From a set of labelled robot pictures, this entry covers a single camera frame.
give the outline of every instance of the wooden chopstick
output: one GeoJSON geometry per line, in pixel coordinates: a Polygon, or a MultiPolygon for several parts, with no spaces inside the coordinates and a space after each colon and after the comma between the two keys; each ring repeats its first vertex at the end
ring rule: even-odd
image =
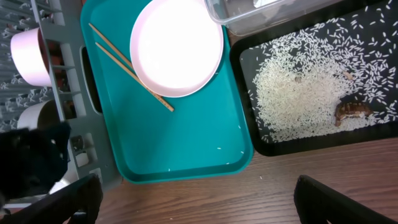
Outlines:
{"type": "Polygon", "coordinates": [[[132,72],[130,69],[128,69],[123,63],[121,63],[115,56],[113,56],[110,52],[108,52],[101,44],[95,43],[104,53],[106,53],[114,62],[117,63],[124,71],[126,71],[130,76],[133,77],[138,83],[140,83],[150,94],[152,94],[157,100],[159,100],[167,109],[169,109],[171,112],[174,111],[174,108],[168,104],[161,96],[158,94],[154,93],[150,89],[148,89],[142,82],[141,80],[132,72]]]}
{"type": "MultiPolygon", "coordinates": [[[[117,53],[117,55],[126,63],[130,66],[132,70],[134,68],[132,67],[132,63],[91,23],[88,24],[105,42],[108,44],[113,51],[117,53]]],[[[158,94],[154,93],[150,89],[148,89],[142,82],[141,80],[130,70],[128,69],[123,63],[121,63],[115,56],[113,56],[110,52],[108,52],[101,44],[95,43],[104,53],[106,53],[114,62],[116,62],[124,71],[126,71],[130,76],[133,77],[138,83],[140,83],[150,94],[152,94],[157,100],[159,100],[167,109],[169,109],[171,112],[174,111],[174,108],[168,104],[161,96],[158,94]]]]}

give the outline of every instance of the dish rack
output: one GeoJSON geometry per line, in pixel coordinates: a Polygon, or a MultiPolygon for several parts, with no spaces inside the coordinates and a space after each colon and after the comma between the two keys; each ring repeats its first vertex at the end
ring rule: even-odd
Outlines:
{"type": "Polygon", "coordinates": [[[103,115],[96,110],[85,77],[87,64],[82,51],[85,42],[80,27],[80,0],[0,0],[0,132],[17,128],[18,117],[29,106],[54,99],[61,121],[71,128],[68,145],[68,172],[80,179],[90,173],[99,176],[104,190],[118,186],[122,177],[116,167],[103,115]],[[64,65],[54,65],[49,58],[52,88],[31,86],[18,74],[11,58],[10,41],[14,34],[40,27],[44,50],[50,55],[47,41],[60,46],[64,65]],[[55,70],[67,74],[69,88],[60,89],[55,70]],[[63,105],[73,103],[75,118],[66,119],[63,105]],[[79,139],[82,147],[75,147],[79,139]],[[89,162],[78,166],[76,156],[87,153],[89,162]]]}

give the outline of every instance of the wood grain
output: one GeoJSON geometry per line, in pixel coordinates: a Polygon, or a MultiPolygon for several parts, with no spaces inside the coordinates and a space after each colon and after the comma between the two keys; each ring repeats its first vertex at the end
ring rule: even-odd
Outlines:
{"type": "Polygon", "coordinates": [[[293,202],[300,174],[398,220],[395,138],[279,157],[256,153],[246,170],[225,177],[123,182],[105,193],[97,223],[300,223],[293,202]]]}

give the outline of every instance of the black tray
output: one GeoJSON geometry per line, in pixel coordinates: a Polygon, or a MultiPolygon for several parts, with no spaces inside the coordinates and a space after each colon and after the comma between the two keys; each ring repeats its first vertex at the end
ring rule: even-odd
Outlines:
{"type": "Polygon", "coordinates": [[[354,144],[358,142],[373,141],[378,139],[393,138],[398,136],[398,123],[390,122],[387,124],[377,124],[366,128],[356,129],[354,131],[343,131],[326,136],[296,139],[286,142],[266,143],[261,139],[259,129],[256,123],[256,116],[248,93],[248,83],[246,83],[243,68],[241,66],[241,54],[249,48],[268,42],[272,39],[282,37],[291,32],[297,32],[300,29],[314,26],[319,22],[340,17],[345,14],[362,9],[366,6],[379,3],[379,0],[345,0],[313,13],[299,17],[292,21],[285,22],[262,31],[258,34],[246,37],[235,43],[231,49],[230,60],[234,72],[241,102],[248,124],[251,140],[257,152],[264,156],[279,156],[296,152],[323,149],[326,147],[341,146],[345,144],[354,144]]]}

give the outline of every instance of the clear plastic container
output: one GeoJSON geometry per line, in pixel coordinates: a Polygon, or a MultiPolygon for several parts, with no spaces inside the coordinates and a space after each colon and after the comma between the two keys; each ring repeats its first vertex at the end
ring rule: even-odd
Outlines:
{"type": "Polygon", "coordinates": [[[341,0],[205,0],[211,18],[244,36],[341,0]]]}

